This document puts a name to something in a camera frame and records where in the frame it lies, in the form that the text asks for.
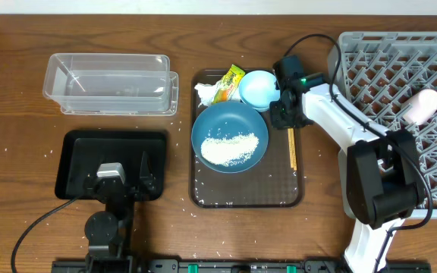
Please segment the dark blue plate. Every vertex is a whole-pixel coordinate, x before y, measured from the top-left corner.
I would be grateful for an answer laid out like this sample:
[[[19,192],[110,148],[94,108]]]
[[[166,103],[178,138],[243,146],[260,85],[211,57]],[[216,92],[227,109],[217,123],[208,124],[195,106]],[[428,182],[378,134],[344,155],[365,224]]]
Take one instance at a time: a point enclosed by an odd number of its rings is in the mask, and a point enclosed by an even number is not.
[[[225,167],[205,160],[200,151],[202,142],[210,137],[216,139],[254,133],[259,145],[252,157],[244,163]],[[242,102],[220,102],[203,110],[193,123],[191,143],[196,157],[214,171],[233,174],[246,171],[256,165],[265,155],[269,132],[264,118],[258,111]]]

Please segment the pink cup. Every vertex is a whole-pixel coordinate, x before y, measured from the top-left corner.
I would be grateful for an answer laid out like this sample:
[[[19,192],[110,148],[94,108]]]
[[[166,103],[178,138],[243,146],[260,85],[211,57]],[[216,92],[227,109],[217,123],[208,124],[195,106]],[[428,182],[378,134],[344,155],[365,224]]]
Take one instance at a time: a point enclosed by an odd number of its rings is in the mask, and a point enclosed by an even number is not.
[[[437,92],[433,89],[423,89],[408,99],[403,107],[407,108],[402,115],[405,121],[409,124],[424,124],[437,111]]]

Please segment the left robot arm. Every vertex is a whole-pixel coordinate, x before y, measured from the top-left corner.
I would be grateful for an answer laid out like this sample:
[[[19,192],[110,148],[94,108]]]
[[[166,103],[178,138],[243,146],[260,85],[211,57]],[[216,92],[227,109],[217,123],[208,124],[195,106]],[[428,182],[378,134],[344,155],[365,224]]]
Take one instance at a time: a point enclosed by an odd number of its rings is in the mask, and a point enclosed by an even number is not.
[[[143,152],[130,174],[120,162],[102,163],[96,177],[85,182],[86,194],[105,205],[103,211],[89,217],[84,228],[92,263],[130,263],[135,259],[130,248],[134,205],[159,196],[164,167],[163,158]]]

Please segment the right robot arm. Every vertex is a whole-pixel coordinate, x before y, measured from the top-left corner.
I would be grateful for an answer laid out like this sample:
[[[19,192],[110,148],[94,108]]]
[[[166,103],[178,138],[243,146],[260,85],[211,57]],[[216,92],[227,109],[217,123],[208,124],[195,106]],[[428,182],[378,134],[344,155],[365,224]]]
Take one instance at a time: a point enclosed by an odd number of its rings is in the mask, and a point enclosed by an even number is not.
[[[339,146],[346,212],[355,219],[343,259],[348,272],[390,269],[386,253],[399,231],[421,228],[428,219],[406,225],[415,207],[430,198],[420,173],[416,141],[406,130],[375,123],[326,83],[323,74],[275,72],[279,100],[270,111],[274,127],[319,125]]]

